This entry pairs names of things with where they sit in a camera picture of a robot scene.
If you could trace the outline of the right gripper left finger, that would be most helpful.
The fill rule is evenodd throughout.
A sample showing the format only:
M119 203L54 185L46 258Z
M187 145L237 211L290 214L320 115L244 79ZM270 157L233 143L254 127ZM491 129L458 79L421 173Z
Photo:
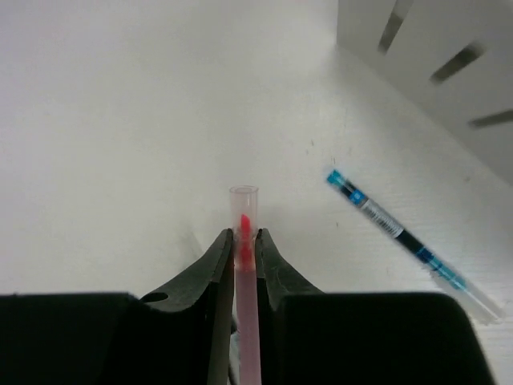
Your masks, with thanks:
M1 298L4 384L225 384L233 233L152 292Z

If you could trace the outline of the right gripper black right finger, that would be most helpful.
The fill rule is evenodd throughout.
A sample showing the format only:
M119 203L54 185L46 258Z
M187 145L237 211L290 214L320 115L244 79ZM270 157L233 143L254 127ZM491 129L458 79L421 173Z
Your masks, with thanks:
M265 384L492 384L470 319L438 293L326 294L255 242Z

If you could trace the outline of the teal black pen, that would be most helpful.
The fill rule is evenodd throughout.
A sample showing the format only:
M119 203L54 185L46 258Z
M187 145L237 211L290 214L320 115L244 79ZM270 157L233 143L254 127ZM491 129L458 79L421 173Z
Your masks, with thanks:
M471 312L484 324L496 323L504 316L503 310L476 285L465 278L453 265L441 259L338 170L331 171L326 177L326 182L418 261L438 288L455 299L464 310Z

